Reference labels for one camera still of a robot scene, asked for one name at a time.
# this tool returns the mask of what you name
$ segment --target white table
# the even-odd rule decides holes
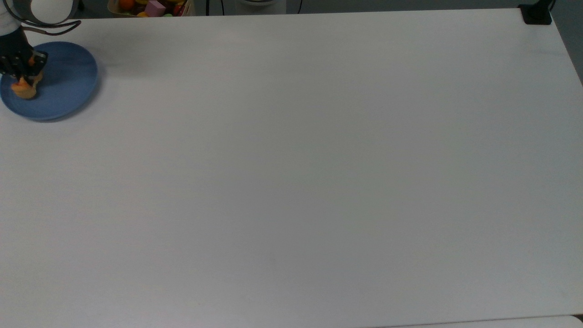
[[[583,88],[517,9],[86,20],[79,114],[0,110],[3,328],[583,313]]]

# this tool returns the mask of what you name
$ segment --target pink block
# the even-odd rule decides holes
[[[156,0],[148,1],[146,5],[146,10],[144,10],[148,16],[150,17],[160,17],[166,11],[166,7],[164,7],[160,2]]]

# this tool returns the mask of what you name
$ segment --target gray floor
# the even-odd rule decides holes
[[[80,18],[109,18],[108,0],[83,0]],[[225,14],[233,15],[236,0],[224,0]],[[516,8],[535,0],[304,0],[302,13],[418,11],[435,9]],[[300,0],[287,0],[287,12],[297,13]],[[197,15],[204,15],[205,0],[195,0]],[[211,0],[211,15],[221,15],[220,0]],[[575,69],[583,81],[583,1],[557,0],[553,17]]]

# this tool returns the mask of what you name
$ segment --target blue plate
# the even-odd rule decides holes
[[[43,43],[35,49],[48,53],[37,94],[30,100],[21,99],[10,88],[16,79],[4,75],[0,95],[6,107],[37,121],[54,120],[81,108],[97,86],[95,58],[87,49],[69,42]]]

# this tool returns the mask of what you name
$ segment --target black mount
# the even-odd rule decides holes
[[[518,5],[522,12],[522,19],[528,25],[550,25],[549,6],[553,0],[539,0],[534,5]]]

